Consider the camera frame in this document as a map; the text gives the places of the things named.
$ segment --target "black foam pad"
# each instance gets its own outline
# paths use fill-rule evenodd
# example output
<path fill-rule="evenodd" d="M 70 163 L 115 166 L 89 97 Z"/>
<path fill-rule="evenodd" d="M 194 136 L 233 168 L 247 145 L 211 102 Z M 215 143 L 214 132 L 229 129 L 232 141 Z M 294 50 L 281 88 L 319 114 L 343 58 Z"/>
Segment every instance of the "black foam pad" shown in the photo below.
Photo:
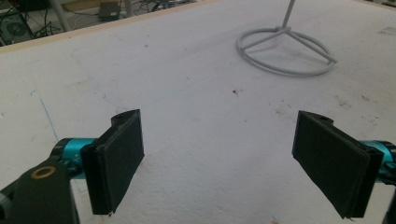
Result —
<path fill-rule="evenodd" d="M 292 155 L 338 214 L 363 217 L 383 153 L 332 126 L 332 120 L 300 111 Z"/>
<path fill-rule="evenodd" d="M 116 212 L 145 156 L 140 111 L 132 110 L 111 119 L 112 126 L 81 150 L 92 212 Z"/>

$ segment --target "circular stand base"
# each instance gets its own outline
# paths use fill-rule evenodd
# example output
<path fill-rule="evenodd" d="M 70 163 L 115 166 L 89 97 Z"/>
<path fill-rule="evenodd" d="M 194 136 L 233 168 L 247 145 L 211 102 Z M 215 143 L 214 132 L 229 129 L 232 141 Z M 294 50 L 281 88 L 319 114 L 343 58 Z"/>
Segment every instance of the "circular stand base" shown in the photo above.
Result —
<path fill-rule="evenodd" d="M 270 29 L 259 29 L 259 30 L 248 31 L 248 32 L 242 34 L 238 38 L 238 41 L 236 43 L 237 48 L 238 48 L 239 52 L 241 53 L 241 55 L 246 60 L 248 60 L 250 63 L 258 65 L 260 68 L 262 68 L 262 69 L 264 69 L 266 71 L 270 71 L 270 72 L 277 73 L 277 74 L 280 74 L 280 75 L 293 76 L 293 77 L 314 77 L 314 76 L 322 75 L 322 74 L 327 73 L 330 70 L 332 70 L 332 67 L 335 64 L 335 62 L 332 62 L 332 61 L 329 61 L 329 63 L 327 64 L 327 66 L 325 68 L 319 69 L 319 70 L 315 70 L 315 71 L 305 72 L 305 71 L 289 70 L 289 69 L 273 66 L 273 65 L 268 64 L 268 63 L 264 63 L 261 60 L 255 58 L 252 55 L 250 55 L 249 53 L 247 53 L 247 50 L 244 49 L 243 42 L 244 42 L 244 39 L 246 37 L 248 37 L 250 35 L 255 35 L 255 34 L 258 34 L 258 33 L 276 33 L 276 32 L 278 32 L 280 30 L 281 29 L 279 29 L 279 28 L 274 28 L 274 29 L 270 28 Z M 307 41 L 315 44 L 316 46 L 318 46 L 321 49 L 323 49 L 329 56 L 332 57 L 332 52 L 326 46 L 324 46 L 322 43 L 320 43 L 318 40 L 316 40 L 315 38 L 310 37 L 308 35 L 304 35 L 304 34 L 300 34 L 300 33 L 297 33 L 297 32 L 293 32 L 293 31 L 289 31 L 289 32 L 294 33 L 295 35 L 297 35 L 301 39 L 307 40 Z"/>

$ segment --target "white metal stand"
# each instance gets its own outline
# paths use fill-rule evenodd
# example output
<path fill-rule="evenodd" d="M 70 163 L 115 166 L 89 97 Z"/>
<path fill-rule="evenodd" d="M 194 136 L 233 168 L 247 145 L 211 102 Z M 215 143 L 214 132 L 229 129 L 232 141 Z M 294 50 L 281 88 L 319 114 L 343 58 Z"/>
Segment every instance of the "white metal stand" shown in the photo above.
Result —
<path fill-rule="evenodd" d="M 50 4 L 56 12 L 56 16 L 58 17 L 59 23 L 62 25 L 62 28 L 65 32 L 71 31 L 69 21 L 64 15 L 64 10 L 62 9 L 61 4 L 57 0 L 50 0 Z"/>
<path fill-rule="evenodd" d="M 327 73 L 332 69 L 334 64 L 337 63 L 337 61 L 334 59 L 334 57 L 332 55 L 332 52 L 326 46 L 324 46 L 322 43 L 320 43 L 318 40 L 316 40 L 315 38 L 310 37 L 308 35 L 303 35 L 303 34 L 300 34 L 297 32 L 293 32 L 291 30 L 291 28 L 288 26 L 289 17 L 290 17 L 291 10 L 293 9 L 294 2 L 295 2 L 295 0 L 290 0 L 288 11 L 286 12 L 286 16 L 285 16 L 285 19 L 283 20 L 283 24 L 281 27 L 278 26 L 275 29 L 270 28 L 270 29 L 253 30 L 253 31 L 249 31 L 249 32 L 242 34 L 238 38 L 238 41 L 237 41 L 238 50 L 241 53 L 241 55 L 245 59 L 247 59 L 249 62 L 258 65 L 260 68 L 262 68 L 264 70 L 267 70 L 270 72 L 275 72 L 275 73 L 278 73 L 281 75 L 295 76 L 295 77 L 313 77 L 313 76 L 318 76 L 318 75 Z M 258 41 L 255 41 L 253 43 L 246 44 L 246 45 L 243 44 L 244 39 L 246 37 L 248 37 L 250 35 L 255 35 L 257 33 L 273 33 L 273 34 L 268 35 L 267 37 L 260 39 Z M 309 49 L 312 49 L 314 52 L 316 52 L 317 54 L 319 54 L 320 56 L 322 56 L 323 58 L 328 60 L 327 66 L 323 69 L 312 71 L 312 72 L 289 70 L 289 69 L 285 69 L 285 68 L 276 67 L 276 66 L 273 66 L 268 63 L 264 63 L 261 60 L 255 58 L 254 56 L 250 55 L 247 52 L 247 49 L 257 46 L 257 45 L 259 45 L 267 40 L 273 39 L 279 35 L 288 35 L 291 38 L 300 42 L 301 44 L 305 45 Z"/>

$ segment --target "white table surface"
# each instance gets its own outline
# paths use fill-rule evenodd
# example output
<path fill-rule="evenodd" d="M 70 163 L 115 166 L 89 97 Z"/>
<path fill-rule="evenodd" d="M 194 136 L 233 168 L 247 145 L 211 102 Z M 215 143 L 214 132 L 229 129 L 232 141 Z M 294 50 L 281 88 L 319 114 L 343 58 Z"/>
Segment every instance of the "white table surface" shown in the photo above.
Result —
<path fill-rule="evenodd" d="M 112 116 L 140 108 L 146 157 L 124 200 L 113 217 L 93 216 L 85 182 L 72 180 L 81 223 L 350 223 L 291 156 L 297 114 L 396 143 L 396 13 L 296 1 L 290 26 L 338 63 L 324 76 L 282 77 L 247 63 L 235 41 L 280 25 L 288 3 L 212 1 L 1 48 L 0 188 L 58 140 L 98 137 Z M 268 62 L 322 65 L 286 37 L 267 49 Z M 393 191 L 376 184 L 355 223 L 380 223 Z"/>

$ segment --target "stand pole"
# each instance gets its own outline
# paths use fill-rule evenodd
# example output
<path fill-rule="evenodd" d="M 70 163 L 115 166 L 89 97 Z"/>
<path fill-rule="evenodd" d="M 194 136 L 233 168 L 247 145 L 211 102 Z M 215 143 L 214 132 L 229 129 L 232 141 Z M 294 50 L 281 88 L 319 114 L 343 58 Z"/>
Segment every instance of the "stand pole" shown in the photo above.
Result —
<path fill-rule="evenodd" d="M 295 0 L 290 0 L 288 11 L 286 12 L 285 20 L 283 20 L 282 28 L 285 29 L 288 26 L 291 11 L 293 10 Z"/>

